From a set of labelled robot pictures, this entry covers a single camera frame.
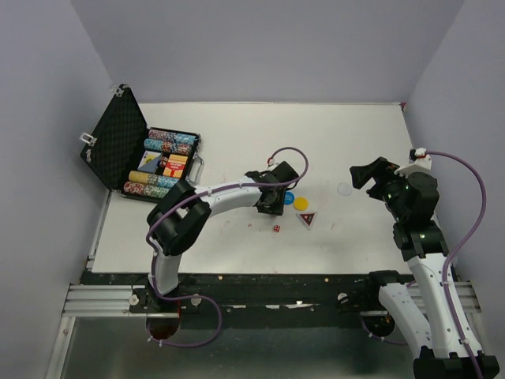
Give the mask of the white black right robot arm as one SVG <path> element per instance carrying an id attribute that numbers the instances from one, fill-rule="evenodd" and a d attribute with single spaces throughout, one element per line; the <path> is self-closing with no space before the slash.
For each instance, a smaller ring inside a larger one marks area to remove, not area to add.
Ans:
<path id="1" fill-rule="evenodd" d="M 366 193 L 382 201 L 395 219 L 393 237 L 420 292 L 419 308 L 407 286 L 394 272 L 373 272 L 364 288 L 365 304 L 385 308 L 413 354 L 416 378 L 495 378 L 499 363 L 484 353 L 469 325 L 451 272 L 451 253 L 433 219 L 440 195 L 430 175 L 431 157 L 415 152 L 398 166 L 379 157 L 365 166 L 352 166 L 355 189 L 368 181 Z"/>

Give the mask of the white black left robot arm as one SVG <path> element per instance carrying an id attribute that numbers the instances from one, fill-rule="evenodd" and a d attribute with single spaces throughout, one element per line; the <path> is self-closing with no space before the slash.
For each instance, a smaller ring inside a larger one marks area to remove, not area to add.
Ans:
<path id="1" fill-rule="evenodd" d="M 249 171 L 220 186 L 194 187 L 180 181 L 171 188 L 147 217 L 146 242 L 153 249 L 148 303 L 159 312 L 174 305 L 181 256 L 193 246 L 210 218 L 251 207 L 280 216 L 285 192 L 298 180 L 298 173 L 283 161 L 272 170 Z"/>

